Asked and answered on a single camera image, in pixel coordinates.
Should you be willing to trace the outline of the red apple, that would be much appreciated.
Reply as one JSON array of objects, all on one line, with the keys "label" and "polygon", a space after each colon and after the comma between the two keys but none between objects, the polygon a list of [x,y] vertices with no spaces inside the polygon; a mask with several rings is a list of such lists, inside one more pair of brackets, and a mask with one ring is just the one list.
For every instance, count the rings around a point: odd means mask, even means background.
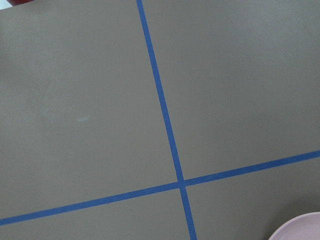
[{"label": "red apple", "polygon": [[7,2],[12,6],[18,6],[32,1],[33,0],[7,0]]}]

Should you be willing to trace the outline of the pink plate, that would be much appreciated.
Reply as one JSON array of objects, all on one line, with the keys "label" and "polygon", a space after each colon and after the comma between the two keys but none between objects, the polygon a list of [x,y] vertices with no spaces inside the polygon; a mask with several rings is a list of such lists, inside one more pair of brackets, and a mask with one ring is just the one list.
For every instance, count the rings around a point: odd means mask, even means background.
[{"label": "pink plate", "polygon": [[320,213],[311,212],[299,215],[282,224],[269,240],[319,240]]}]

